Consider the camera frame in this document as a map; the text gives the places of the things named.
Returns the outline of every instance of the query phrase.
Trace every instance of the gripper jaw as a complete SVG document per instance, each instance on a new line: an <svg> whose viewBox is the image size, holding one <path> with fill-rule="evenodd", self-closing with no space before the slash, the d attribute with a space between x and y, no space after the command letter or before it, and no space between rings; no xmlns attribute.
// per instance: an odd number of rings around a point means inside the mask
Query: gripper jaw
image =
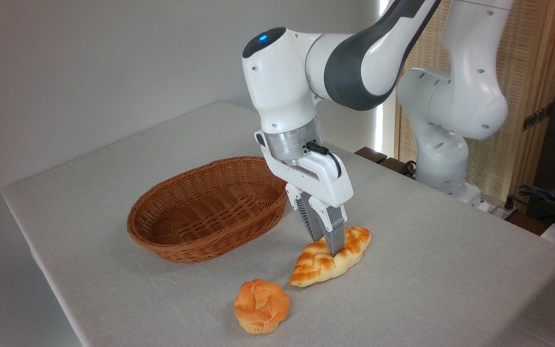
<svg viewBox="0 0 555 347"><path fill-rule="evenodd" d="M325 237L332 256L344 249L343 206L328 206L304 191L297 195L295 205L313 241Z"/></svg>

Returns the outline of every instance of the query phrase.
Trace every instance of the brown woven basket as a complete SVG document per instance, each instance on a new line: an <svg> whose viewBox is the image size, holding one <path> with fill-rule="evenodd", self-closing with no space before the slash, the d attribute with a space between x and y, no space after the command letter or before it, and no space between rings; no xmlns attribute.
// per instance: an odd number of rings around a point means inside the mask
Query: brown woven basket
<svg viewBox="0 0 555 347"><path fill-rule="evenodd" d="M217 160L143 194L128 233L169 261L207 261L273 228L286 207L285 187L262 157Z"/></svg>

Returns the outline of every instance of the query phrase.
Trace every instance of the table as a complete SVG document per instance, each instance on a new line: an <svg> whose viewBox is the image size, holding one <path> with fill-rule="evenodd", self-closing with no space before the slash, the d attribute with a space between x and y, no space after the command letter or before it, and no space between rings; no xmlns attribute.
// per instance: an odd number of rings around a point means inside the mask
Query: table
<svg viewBox="0 0 555 347"><path fill-rule="evenodd" d="M194 167L260 155L258 115L216 103L7 187L4 198L85 346L551 346L555 244L331 147L351 177L346 226L372 231L359 264L286 285L311 240L296 211L211 261L175 264L126 233L134 202ZM284 284L291 309L253 336L233 301Z"/></svg>

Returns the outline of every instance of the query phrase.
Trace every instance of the round bread roll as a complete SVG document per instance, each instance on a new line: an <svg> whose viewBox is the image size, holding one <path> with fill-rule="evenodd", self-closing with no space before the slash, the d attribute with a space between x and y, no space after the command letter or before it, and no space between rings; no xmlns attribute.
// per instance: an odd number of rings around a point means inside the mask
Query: round bread roll
<svg viewBox="0 0 555 347"><path fill-rule="evenodd" d="M255 279L241 285L235 299L235 316L250 334L268 334L286 318L290 303L277 283Z"/></svg>

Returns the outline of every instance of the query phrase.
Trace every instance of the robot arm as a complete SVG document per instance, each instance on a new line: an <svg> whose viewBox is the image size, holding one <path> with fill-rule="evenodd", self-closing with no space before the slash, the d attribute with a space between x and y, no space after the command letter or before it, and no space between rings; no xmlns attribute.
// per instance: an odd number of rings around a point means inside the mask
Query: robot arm
<svg viewBox="0 0 555 347"><path fill-rule="evenodd" d="M412 68L397 88L417 143L416 180L487 210L465 182L468 146L502 127L507 102L496 79L496 51L513 0L454 0L443 30L451 71Z"/></svg>
<svg viewBox="0 0 555 347"><path fill-rule="evenodd" d="M344 248L344 203L352 195L346 169L322 147L316 103L356 110L381 104L440 0L395 0L373 26L354 35L274 28L243 51L245 81L258 110L256 142L271 172L287 182L291 206L312 239Z"/></svg>

